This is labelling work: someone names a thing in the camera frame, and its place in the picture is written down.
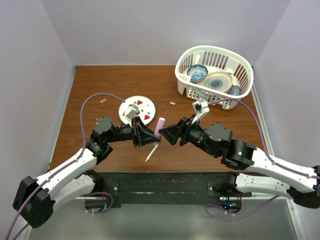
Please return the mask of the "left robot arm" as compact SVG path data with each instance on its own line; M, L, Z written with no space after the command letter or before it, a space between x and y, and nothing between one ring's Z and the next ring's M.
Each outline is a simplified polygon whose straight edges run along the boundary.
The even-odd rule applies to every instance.
M99 118L89 141L74 156L41 176L21 180L12 206L32 228L38 228L71 199L103 192L103 180L92 168L110 155L110 143L132 141L137 148L160 140L160 134L145 126L139 116L120 126L108 117Z

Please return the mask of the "pink highlighter pen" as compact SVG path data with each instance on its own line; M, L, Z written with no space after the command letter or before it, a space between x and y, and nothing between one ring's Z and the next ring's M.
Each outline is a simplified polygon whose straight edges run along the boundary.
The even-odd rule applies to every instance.
M155 130L154 130L154 135L156 137L160 137L160 129L162 129L165 125L165 122L166 122L166 119L164 117L160 117L157 121L157 124L156 124L156 127L155 127Z

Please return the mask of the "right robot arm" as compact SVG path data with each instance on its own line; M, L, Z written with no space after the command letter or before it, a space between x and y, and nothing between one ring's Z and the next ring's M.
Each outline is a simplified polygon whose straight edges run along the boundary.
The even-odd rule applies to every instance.
M223 183L213 187L222 196L264 193L293 200L299 206L320 207L320 168L303 167L271 158L252 144L233 138L233 132L217 122L201 128L198 122L183 117L177 124L159 130L171 145L193 144L221 164L233 169Z

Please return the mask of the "white peach-tipped pen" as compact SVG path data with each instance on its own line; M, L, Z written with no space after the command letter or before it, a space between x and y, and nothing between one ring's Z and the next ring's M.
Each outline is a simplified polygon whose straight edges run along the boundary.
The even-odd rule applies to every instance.
M151 152L149 153L149 155L148 155L147 158L145 159L145 163L147 163L147 162L150 160L150 158L153 156L153 154L157 151L158 147L159 147L158 144L156 144L156 145L153 147L153 149L151 150Z

